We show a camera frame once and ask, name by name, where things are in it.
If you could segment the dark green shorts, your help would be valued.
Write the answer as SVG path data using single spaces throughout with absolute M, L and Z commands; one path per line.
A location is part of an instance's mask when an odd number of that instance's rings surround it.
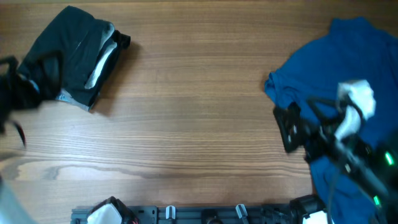
M 28 65 L 30 61 L 49 52 L 60 52 L 63 56 L 61 89 L 77 102 L 92 107 L 121 51 L 127 49 L 130 42 L 130 36 L 116 30 L 113 23 L 67 6 L 38 36 L 17 71 L 32 78 L 39 73 Z

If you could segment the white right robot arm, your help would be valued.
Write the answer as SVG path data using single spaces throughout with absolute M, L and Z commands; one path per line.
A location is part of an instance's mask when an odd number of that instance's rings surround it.
M 353 102 L 320 98 L 307 102 L 320 124 L 301 118 L 295 103 L 286 109 L 273 109 L 285 151 L 291 153 L 304 147 L 308 163 L 328 156 L 336 164 L 338 174 L 349 177 L 374 201 L 381 222 L 395 223 L 397 153 L 392 150 L 393 145 L 383 144 L 376 152 L 370 151 L 357 135 L 364 123 L 364 113 Z

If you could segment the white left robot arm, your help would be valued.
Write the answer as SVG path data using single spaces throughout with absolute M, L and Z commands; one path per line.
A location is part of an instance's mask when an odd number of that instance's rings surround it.
M 10 119 L 14 111 L 37 109 L 42 102 L 54 100 L 61 90 L 63 77 L 63 56 L 52 52 L 31 61 L 30 66 L 39 70 L 38 77 L 26 78 L 18 73 L 18 60 L 14 56 L 1 59 L 7 70 L 1 75 L 1 134 L 6 124 L 13 125 L 26 144 L 20 124 Z M 87 223 L 139 223 L 132 210 L 115 197 L 103 200 L 87 214 Z M 35 223 L 17 201 L 12 190 L 1 180 L 1 223 Z

